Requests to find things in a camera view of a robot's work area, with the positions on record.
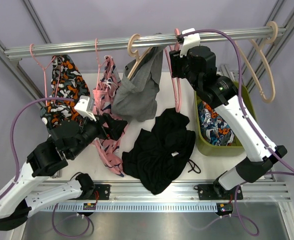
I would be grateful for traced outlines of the pink plastic hanger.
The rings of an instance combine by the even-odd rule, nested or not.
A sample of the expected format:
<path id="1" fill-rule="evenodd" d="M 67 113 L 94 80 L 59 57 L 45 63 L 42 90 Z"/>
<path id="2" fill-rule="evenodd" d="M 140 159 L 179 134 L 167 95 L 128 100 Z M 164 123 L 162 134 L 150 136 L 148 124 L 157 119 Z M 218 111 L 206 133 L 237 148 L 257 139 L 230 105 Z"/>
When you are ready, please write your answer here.
<path id="1" fill-rule="evenodd" d="M 170 51 L 173 51 L 173 50 L 178 51 L 179 49 L 180 49 L 180 44 L 178 43 L 178 41 L 175 43 L 174 46 L 171 46 L 171 45 L 169 46 Z M 164 49 L 164 52 L 165 52 L 168 68 L 171 72 L 172 71 L 171 60 L 170 60 L 170 55 L 168 53 L 167 48 Z M 172 88 L 173 88 L 173 94 L 174 94 L 175 111 L 179 113 L 181 111 L 181 106 L 182 106 L 182 89 L 181 89 L 180 79 L 178 77 L 176 79 L 171 77 L 171 82 L 172 82 Z"/>

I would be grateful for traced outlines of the blue orange skull shorts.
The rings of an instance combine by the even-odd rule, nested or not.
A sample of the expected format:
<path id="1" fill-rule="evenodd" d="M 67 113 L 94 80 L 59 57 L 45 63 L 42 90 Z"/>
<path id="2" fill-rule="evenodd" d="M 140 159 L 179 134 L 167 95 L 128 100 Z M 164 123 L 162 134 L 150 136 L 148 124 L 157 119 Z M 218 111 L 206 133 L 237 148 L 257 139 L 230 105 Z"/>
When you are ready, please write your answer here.
<path id="1" fill-rule="evenodd" d="M 197 106 L 200 132 L 202 137 L 214 146 L 231 146 L 235 134 L 227 122 L 206 102 Z"/>

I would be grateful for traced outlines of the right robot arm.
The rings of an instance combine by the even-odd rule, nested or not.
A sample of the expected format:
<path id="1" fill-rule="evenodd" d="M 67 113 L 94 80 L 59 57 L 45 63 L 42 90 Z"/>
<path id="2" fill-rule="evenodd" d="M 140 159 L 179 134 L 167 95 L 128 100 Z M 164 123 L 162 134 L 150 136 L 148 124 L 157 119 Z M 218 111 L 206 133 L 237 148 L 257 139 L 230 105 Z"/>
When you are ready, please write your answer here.
<path id="1" fill-rule="evenodd" d="M 283 145 L 276 145 L 245 109 L 240 87 L 217 73 L 216 55 L 207 46 L 194 46 L 186 55 L 180 50 L 169 52 L 172 77 L 187 79 L 197 96 L 215 110 L 230 126 L 242 144 L 246 157 L 225 171 L 212 184 L 220 199 L 234 195 L 234 188 L 244 182 L 254 183 L 287 154 Z"/>

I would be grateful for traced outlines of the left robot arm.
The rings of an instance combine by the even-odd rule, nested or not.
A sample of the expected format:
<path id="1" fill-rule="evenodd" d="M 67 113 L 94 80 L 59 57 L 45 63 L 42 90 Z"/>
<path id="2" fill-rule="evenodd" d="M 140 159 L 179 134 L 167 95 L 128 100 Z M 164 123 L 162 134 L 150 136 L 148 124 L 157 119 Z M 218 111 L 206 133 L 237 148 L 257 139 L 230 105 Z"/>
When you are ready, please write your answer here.
<path id="1" fill-rule="evenodd" d="M 41 210 L 66 200 L 87 200 L 94 195 L 95 184 L 87 173 L 80 173 L 65 184 L 38 193 L 33 190 L 68 166 L 95 139 L 118 140 L 127 121 L 109 114 L 84 124 L 66 120 L 50 130 L 50 137 L 28 156 L 12 182 L 0 190 L 0 231 L 10 231 Z"/>

